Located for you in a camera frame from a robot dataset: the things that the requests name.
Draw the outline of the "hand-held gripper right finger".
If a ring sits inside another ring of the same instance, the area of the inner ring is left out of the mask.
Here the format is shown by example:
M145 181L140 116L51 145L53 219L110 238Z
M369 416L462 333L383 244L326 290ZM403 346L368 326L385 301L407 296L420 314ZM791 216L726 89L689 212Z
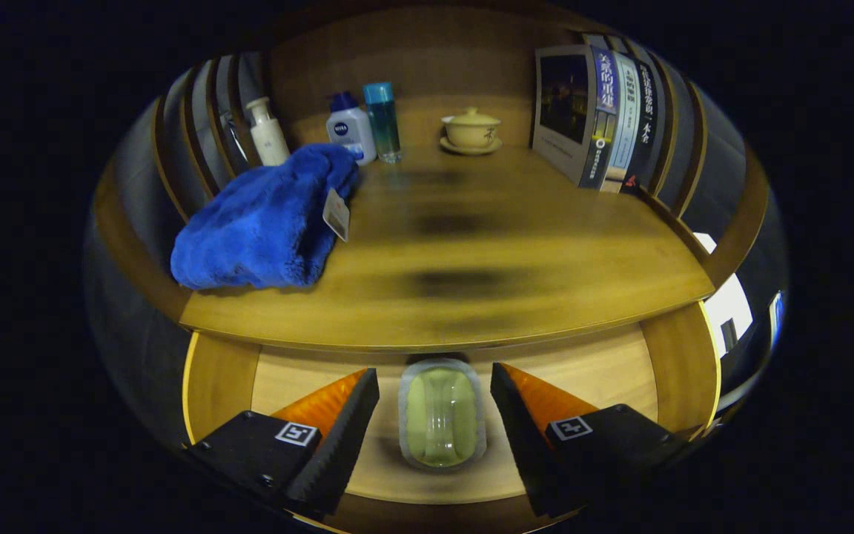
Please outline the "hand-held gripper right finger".
M507 363L492 365L489 391L537 515L637 495L690 446L627 403L598 408Z

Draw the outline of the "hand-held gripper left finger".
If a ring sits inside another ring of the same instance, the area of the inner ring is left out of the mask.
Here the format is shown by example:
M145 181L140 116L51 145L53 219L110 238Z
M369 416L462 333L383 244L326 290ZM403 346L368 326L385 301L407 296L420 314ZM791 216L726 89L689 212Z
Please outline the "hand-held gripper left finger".
M321 520L339 506L379 399L376 369L360 369L272 415L241 410L186 455L258 503Z

